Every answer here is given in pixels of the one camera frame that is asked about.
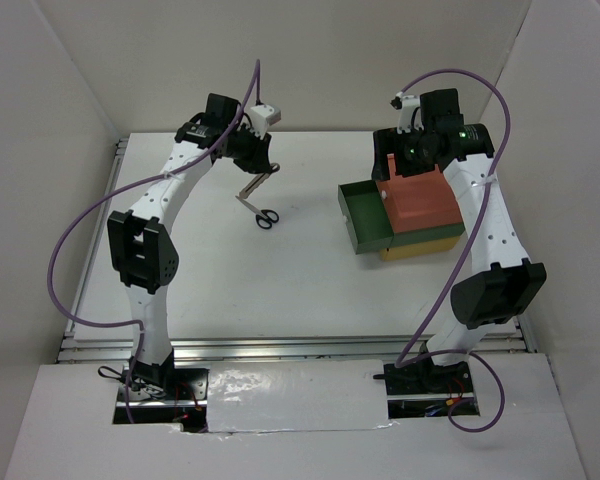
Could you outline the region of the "green drawer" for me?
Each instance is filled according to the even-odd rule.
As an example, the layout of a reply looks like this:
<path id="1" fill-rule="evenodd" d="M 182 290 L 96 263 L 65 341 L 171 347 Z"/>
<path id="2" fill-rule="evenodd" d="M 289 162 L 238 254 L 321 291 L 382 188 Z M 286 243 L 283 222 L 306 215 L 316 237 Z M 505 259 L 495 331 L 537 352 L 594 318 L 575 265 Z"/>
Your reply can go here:
<path id="1" fill-rule="evenodd" d="M 339 185 L 338 202 L 356 255 L 448 238 L 457 239 L 465 231 L 464 224 L 459 221 L 396 233 L 372 180 Z"/>

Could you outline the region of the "yellow bottom drawer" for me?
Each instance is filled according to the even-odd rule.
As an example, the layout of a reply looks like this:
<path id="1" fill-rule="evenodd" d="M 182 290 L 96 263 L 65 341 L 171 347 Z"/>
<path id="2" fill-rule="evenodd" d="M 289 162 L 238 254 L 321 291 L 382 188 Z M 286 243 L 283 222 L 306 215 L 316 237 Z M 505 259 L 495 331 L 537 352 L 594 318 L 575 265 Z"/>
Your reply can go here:
<path id="1" fill-rule="evenodd" d="M 414 243 L 398 247 L 386 248 L 379 251 L 383 261 L 395 261 L 417 256 L 437 254 L 451 250 L 456 246 L 460 236 L 442 238 L 426 242 Z"/>

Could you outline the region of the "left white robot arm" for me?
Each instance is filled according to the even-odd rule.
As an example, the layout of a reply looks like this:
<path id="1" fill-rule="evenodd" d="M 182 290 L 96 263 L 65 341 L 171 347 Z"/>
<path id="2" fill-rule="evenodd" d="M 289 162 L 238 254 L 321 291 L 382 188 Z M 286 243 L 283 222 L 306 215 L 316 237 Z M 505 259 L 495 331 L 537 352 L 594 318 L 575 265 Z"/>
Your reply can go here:
<path id="1" fill-rule="evenodd" d="M 170 238 L 178 212 L 221 157 L 254 177 L 239 192 L 241 203 L 279 169 L 269 161 L 268 129 L 280 120 L 280 109 L 257 103 L 246 124 L 239 109 L 235 99 L 209 95 L 205 110 L 176 132 L 159 179 L 128 211 L 114 211 L 107 220 L 113 268 L 126 287 L 133 318 L 144 324 L 143 333 L 133 337 L 132 380 L 156 399 L 169 397 L 178 385 L 166 307 L 167 286 L 179 265 Z"/>

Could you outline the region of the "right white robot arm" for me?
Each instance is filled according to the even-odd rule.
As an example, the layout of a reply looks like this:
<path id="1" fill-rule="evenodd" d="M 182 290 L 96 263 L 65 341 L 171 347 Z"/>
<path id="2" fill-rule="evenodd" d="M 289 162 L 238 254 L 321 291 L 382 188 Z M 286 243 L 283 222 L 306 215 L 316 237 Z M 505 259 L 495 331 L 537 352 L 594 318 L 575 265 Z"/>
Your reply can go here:
<path id="1" fill-rule="evenodd" d="M 547 278 L 521 245 L 494 171 L 487 128 L 468 124 L 454 89 L 421 96 L 399 93 L 395 128 L 373 134 L 372 179 L 411 177 L 439 170 L 459 205 L 470 250 L 468 278 L 445 290 L 453 315 L 420 349 L 409 379 L 430 392 L 453 389 L 466 372 L 469 351 L 495 326 L 521 314 Z"/>

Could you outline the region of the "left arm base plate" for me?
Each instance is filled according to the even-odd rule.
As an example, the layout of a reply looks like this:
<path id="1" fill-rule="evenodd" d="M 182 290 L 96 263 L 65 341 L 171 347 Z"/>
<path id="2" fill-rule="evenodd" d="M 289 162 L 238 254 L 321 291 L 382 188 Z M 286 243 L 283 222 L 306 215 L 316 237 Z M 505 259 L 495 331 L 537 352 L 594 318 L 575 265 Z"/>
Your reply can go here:
<path id="1" fill-rule="evenodd" d="M 206 368 L 177 369 L 173 382 L 166 387 L 134 379 L 129 390 L 129 406 L 202 408 L 207 404 L 208 380 Z"/>

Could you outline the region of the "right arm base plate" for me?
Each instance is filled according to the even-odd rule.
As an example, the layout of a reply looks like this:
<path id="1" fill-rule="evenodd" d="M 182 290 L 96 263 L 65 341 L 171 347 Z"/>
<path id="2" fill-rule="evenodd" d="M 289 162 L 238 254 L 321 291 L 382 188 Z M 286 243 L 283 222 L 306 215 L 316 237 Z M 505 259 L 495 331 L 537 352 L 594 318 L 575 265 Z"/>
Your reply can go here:
<path id="1" fill-rule="evenodd" d="M 387 396 L 392 400 L 444 399 L 451 395 L 469 395 L 474 392 L 472 378 L 466 363 L 451 372 L 434 374 L 424 362 L 396 368 L 384 364 L 383 370 L 372 375 L 384 383 Z"/>

